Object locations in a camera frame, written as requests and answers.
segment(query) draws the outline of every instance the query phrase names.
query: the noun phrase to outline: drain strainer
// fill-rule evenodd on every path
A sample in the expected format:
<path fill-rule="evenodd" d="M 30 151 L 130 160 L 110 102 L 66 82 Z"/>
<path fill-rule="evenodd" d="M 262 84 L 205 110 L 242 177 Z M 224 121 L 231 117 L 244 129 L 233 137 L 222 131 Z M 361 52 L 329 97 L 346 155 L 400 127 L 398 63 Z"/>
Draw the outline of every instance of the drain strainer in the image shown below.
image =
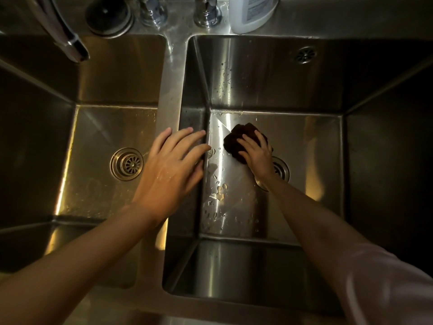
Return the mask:
<path fill-rule="evenodd" d="M 306 64 L 311 61 L 311 59 L 313 59 L 316 55 L 316 50 L 313 47 L 304 47 L 299 49 L 295 60 L 300 64 Z"/>
<path fill-rule="evenodd" d="M 290 172 L 287 164 L 281 158 L 275 156 L 272 157 L 272 163 L 274 164 L 275 173 L 285 182 L 289 182 Z M 260 180 L 256 179 L 256 183 L 261 189 L 268 191 L 268 189 Z"/>
<path fill-rule="evenodd" d="M 111 158 L 110 169 L 118 180 L 132 180 L 143 169 L 143 156 L 134 148 L 119 149 Z"/>

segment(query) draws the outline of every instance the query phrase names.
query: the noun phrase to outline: bottle label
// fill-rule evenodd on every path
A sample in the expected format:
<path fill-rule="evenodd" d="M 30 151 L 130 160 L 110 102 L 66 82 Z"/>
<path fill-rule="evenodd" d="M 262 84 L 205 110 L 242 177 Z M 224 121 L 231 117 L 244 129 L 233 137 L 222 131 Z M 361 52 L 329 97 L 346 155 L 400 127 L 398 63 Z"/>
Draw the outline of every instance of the bottle label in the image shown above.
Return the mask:
<path fill-rule="evenodd" d="M 245 0 L 242 23 L 248 24 L 265 16 L 274 7 L 274 1 L 275 0 Z"/>

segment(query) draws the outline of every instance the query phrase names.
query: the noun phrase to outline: bottle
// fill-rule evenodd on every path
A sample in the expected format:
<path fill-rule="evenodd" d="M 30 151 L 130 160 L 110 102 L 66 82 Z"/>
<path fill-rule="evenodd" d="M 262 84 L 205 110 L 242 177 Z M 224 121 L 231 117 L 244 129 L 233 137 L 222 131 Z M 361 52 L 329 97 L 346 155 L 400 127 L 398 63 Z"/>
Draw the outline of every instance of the bottle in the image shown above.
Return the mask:
<path fill-rule="evenodd" d="M 279 0 L 229 0 L 229 22 L 233 33 L 254 31 L 266 23 Z"/>

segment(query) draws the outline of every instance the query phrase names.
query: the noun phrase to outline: faucet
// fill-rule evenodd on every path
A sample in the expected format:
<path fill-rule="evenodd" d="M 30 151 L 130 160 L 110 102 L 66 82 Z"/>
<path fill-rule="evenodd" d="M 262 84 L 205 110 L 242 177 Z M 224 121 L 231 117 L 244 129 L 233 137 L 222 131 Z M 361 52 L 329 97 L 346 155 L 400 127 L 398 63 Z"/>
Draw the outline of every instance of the faucet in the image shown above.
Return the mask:
<path fill-rule="evenodd" d="M 36 19 L 70 60 L 80 63 L 90 58 L 78 35 L 63 20 L 54 0 L 27 1 Z"/>
<path fill-rule="evenodd" d="M 210 27 L 221 21 L 221 10 L 217 0 L 195 0 L 194 22 L 198 26 Z"/>
<path fill-rule="evenodd" d="M 167 10 L 159 0 L 137 0 L 140 4 L 140 21 L 145 26 L 164 26 L 167 22 Z"/>

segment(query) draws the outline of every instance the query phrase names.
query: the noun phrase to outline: wet hand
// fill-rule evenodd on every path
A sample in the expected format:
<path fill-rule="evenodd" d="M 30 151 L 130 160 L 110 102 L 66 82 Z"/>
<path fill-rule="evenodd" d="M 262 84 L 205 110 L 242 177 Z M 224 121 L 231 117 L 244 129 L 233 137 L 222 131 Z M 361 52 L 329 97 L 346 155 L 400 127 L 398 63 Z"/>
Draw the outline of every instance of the wet hand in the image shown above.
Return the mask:
<path fill-rule="evenodd" d="M 242 135 L 243 139 L 237 139 L 246 150 L 239 152 L 251 169 L 254 176 L 266 185 L 266 181 L 275 175 L 274 165 L 272 163 L 272 146 L 266 143 L 266 140 L 259 131 L 254 131 L 260 146 L 247 135 Z"/>
<path fill-rule="evenodd" d="M 133 204 L 159 224 L 172 215 L 182 199 L 203 178 L 203 160 L 208 144 L 191 147 L 206 132 L 192 128 L 174 134 L 167 128 L 154 141 Z"/>

